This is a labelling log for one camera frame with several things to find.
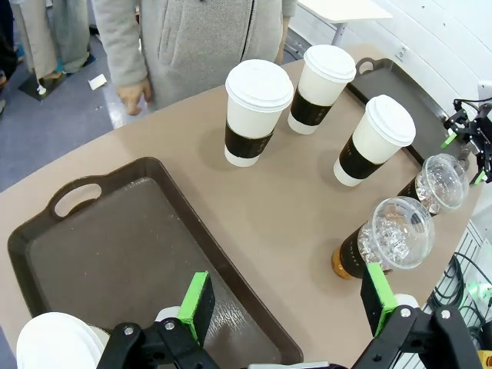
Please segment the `person right hand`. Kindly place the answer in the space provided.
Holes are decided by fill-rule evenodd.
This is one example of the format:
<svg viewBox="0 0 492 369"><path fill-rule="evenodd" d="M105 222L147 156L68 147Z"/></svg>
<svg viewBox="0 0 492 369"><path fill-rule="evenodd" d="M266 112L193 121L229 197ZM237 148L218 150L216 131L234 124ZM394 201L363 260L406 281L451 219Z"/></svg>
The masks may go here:
<svg viewBox="0 0 492 369"><path fill-rule="evenodd" d="M152 101L151 83L148 78L144 78L142 81L133 85L118 86L116 92L130 116L140 114L141 108L139 107L139 102L141 97L144 98L146 103Z"/></svg>

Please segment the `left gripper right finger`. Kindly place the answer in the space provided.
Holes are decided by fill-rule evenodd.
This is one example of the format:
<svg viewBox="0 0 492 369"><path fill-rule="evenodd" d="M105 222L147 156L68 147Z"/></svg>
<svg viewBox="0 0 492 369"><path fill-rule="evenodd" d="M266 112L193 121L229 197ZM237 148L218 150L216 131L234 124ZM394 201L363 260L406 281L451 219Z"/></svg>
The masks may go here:
<svg viewBox="0 0 492 369"><path fill-rule="evenodd" d="M367 264L361 299L373 339L354 368L390 368L397 356L417 354L426 368L481 368L459 310L444 305L428 314L399 305L378 263Z"/></svg>

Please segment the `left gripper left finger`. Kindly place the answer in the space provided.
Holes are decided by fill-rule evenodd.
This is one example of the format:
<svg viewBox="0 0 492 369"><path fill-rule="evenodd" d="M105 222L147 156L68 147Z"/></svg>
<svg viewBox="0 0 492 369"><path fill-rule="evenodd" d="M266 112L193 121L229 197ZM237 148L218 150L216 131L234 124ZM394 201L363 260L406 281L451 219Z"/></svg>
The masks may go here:
<svg viewBox="0 0 492 369"><path fill-rule="evenodd" d="M98 367L217 368L218 364L204 349L214 306L209 273L195 273L175 317L164 317L145 329L130 322L117 325Z"/></svg>

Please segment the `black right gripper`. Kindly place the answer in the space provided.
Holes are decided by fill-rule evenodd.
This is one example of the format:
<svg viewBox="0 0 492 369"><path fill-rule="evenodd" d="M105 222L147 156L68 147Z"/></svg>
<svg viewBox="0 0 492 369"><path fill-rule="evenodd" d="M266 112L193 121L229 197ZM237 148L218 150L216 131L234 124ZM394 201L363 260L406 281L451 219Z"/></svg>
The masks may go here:
<svg viewBox="0 0 492 369"><path fill-rule="evenodd" d="M449 146L454 140L462 145L470 145L471 151L477 159L477 173L470 180L470 186L476 186L481 182L491 183L491 110L479 110L476 117L469 120L466 110L463 108L463 99L455 99L453 102L455 113L445 122L447 138L441 145Z"/></svg>

